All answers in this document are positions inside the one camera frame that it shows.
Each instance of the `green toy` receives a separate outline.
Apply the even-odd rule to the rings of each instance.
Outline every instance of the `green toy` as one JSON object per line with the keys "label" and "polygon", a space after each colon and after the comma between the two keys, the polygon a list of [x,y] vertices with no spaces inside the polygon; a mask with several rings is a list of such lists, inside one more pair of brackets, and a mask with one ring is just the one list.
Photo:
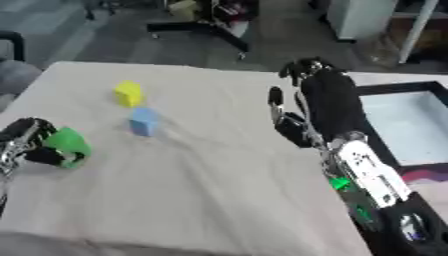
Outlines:
{"label": "green toy", "polygon": [[43,146],[54,148],[64,156],[65,160],[62,161],[61,167],[69,169],[76,168],[84,163],[84,160],[92,153],[84,138],[68,127],[63,127],[48,137],[43,142]]}

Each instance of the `white fabric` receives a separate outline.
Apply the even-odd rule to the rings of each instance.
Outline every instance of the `white fabric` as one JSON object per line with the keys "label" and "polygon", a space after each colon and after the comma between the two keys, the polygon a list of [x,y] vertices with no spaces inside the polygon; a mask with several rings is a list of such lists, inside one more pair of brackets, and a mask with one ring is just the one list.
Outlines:
{"label": "white fabric", "polygon": [[[360,84],[394,81],[352,75]],[[131,110],[114,101],[113,88],[128,79],[159,115],[153,138],[132,135]],[[83,134],[93,155],[78,170],[24,164],[0,230],[230,253],[369,255],[316,152],[274,131],[266,97],[278,84],[290,87],[272,73],[53,65],[0,127],[45,118]]]}

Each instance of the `cube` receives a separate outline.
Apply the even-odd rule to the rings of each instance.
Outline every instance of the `cube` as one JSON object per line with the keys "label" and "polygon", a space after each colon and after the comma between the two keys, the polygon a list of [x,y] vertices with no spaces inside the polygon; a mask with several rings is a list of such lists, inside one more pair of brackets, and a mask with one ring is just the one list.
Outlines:
{"label": "cube", "polygon": [[156,113],[149,108],[135,108],[130,122],[134,134],[146,137],[153,136],[157,124]]}
{"label": "cube", "polygon": [[125,107],[135,107],[142,102],[143,95],[140,84],[132,81],[123,81],[115,88],[118,103]]}

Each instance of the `chair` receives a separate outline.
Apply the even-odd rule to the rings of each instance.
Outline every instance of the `chair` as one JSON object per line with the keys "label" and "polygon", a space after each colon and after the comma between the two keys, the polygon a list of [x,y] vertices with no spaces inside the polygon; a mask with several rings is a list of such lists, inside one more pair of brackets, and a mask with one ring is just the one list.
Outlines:
{"label": "chair", "polygon": [[14,48],[14,60],[25,61],[25,39],[17,32],[0,30],[0,40],[10,41]]}
{"label": "chair", "polygon": [[0,40],[13,44],[14,60],[0,56],[0,112],[15,97],[24,92],[42,73],[42,70],[25,63],[25,39],[16,32],[0,31]]}
{"label": "chair", "polygon": [[[158,38],[160,31],[197,31],[218,37],[233,47],[240,53],[238,60],[246,57],[249,52],[249,44],[238,36],[232,34],[228,28],[233,21],[251,21],[259,15],[259,0],[195,0],[200,10],[197,18],[189,22],[164,22],[149,23],[146,30],[153,33],[154,38]],[[232,5],[240,4],[244,6],[245,12],[238,13],[232,10]]]}

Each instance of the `chair wheel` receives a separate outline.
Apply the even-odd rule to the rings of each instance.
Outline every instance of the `chair wheel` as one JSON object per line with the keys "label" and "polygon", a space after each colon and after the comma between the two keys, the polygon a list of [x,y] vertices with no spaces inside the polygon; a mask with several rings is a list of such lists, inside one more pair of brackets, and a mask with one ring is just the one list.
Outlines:
{"label": "chair wheel", "polygon": [[246,53],[240,52],[238,53],[238,60],[244,60],[246,58]]}

